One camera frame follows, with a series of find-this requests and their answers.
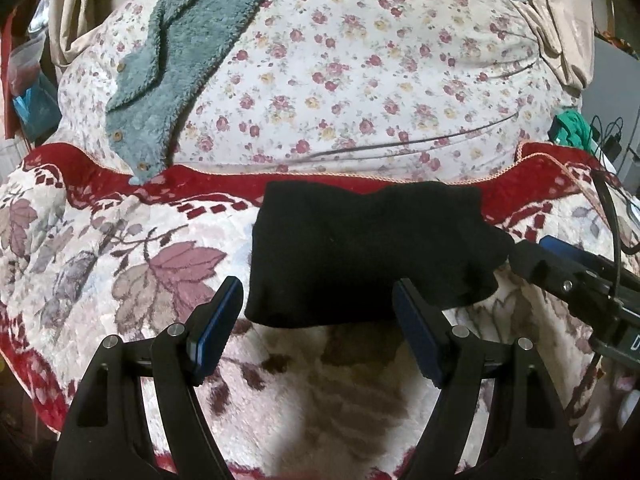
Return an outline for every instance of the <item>green cloth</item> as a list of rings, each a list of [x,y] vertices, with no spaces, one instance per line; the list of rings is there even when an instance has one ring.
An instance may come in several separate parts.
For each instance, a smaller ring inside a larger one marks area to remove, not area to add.
[[[142,184],[169,162],[178,117],[225,59],[263,0],[158,0],[145,44],[123,60],[107,104],[111,148]]]
[[[556,115],[558,131],[553,141],[560,146],[580,148],[593,155],[591,149],[591,125],[580,112],[568,110]]]

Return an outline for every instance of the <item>beige fabric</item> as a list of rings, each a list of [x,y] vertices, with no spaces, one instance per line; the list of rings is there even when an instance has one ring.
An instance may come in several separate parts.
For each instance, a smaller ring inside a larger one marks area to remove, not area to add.
[[[591,0],[529,0],[515,4],[538,37],[540,52],[560,82],[582,90],[593,79]]]
[[[94,0],[51,0],[49,37],[51,60],[64,70],[95,35]]]

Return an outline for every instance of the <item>cable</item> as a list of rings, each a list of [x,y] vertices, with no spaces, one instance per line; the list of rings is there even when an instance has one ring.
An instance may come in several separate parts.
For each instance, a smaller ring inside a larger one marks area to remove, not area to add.
[[[616,279],[609,289],[609,297],[616,298],[618,296],[618,289],[620,288],[620,274],[622,273],[622,240],[620,239],[620,226],[618,224],[618,215],[616,214],[616,205],[613,203],[609,187],[607,187],[604,172],[592,170],[591,178],[593,179],[593,185],[598,192],[600,204],[602,204],[604,215],[607,218],[611,234],[613,235],[613,264],[616,267]]]

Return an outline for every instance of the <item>bed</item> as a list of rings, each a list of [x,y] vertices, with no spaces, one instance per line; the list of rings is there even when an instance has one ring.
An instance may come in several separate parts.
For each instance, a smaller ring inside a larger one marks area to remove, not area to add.
[[[270,180],[479,186],[485,219],[514,238],[551,234],[611,257],[597,161],[543,142],[579,92],[509,0],[265,0],[184,117],[173,165],[130,186],[104,107],[156,1],[123,2],[98,28],[60,79],[58,131],[0,188],[0,351],[53,430],[105,336],[153,336],[228,275],[247,290]],[[588,326],[508,265],[497,277],[496,294],[450,321],[534,341],[576,442],[589,440],[602,426],[588,411],[596,384],[622,394],[633,375],[590,369]],[[151,381],[143,391],[158,462],[172,468]],[[401,475],[438,391],[394,323],[287,331],[241,316],[197,395],[236,478],[383,480]],[[461,470],[490,399],[487,383]]]

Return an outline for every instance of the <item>screw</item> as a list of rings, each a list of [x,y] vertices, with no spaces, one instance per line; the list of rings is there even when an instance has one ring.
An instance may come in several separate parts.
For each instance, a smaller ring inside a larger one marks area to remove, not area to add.
[[[523,350],[531,350],[533,348],[533,343],[531,342],[531,339],[521,337],[518,339],[518,346]]]
[[[105,348],[113,348],[118,344],[118,336],[116,335],[108,335],[102,340],[102,346]]]
[[[462,325],[456,325],[451,331],[453,332],[454,336],[462,339],[469,335],[469,329],[466,326]]]
[[[168,333],[168,335],[175,337],[184,332],[184,325],[182,323],[174,323],[172,325],[169,325],[169,328],[166,329],[166,332]]]

